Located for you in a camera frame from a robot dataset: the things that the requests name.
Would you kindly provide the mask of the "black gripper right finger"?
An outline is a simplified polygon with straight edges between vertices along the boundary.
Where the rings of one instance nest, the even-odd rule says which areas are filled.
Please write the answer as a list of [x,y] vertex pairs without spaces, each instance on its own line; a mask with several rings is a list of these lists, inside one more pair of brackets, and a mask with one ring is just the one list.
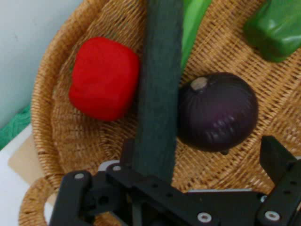
[[260,165],[274,188],[257,212],[259,226],[301,224],[301,161],[274,136],[261,139]]

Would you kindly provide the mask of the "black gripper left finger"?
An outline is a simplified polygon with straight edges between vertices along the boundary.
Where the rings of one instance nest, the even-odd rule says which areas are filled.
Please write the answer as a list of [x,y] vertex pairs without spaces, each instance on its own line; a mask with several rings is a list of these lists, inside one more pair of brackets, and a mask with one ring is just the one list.
[[104,171],[73,171],[63,177],[51,215],[51,226],[91,226],[95,217],[111,212],[126,226],[143,225],[141,193],[134,183],[142,178],[143,143],[125,142],[120,163]]

